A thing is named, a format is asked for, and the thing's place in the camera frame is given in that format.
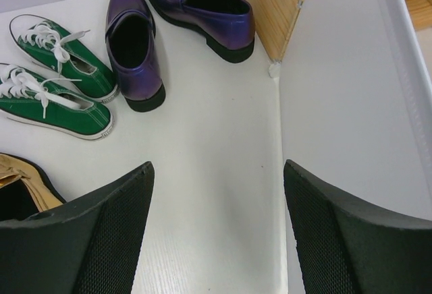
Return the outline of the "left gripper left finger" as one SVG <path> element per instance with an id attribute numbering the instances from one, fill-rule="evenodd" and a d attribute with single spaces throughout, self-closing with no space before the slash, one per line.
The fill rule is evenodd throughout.
<path id="1" fill-rule="evenodd" d="M 131 293 L 154 180 L 145 162 L 56 208 L 1 221 L 1 292 Z"/>

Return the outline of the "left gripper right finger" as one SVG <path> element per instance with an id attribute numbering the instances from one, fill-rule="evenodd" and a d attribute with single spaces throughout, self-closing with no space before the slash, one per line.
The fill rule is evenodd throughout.
<path id="1" fill-rule="evenodd" d="M 306 293 L 430 293 L 431 221 L 388 210 L 283 169 Z"/>

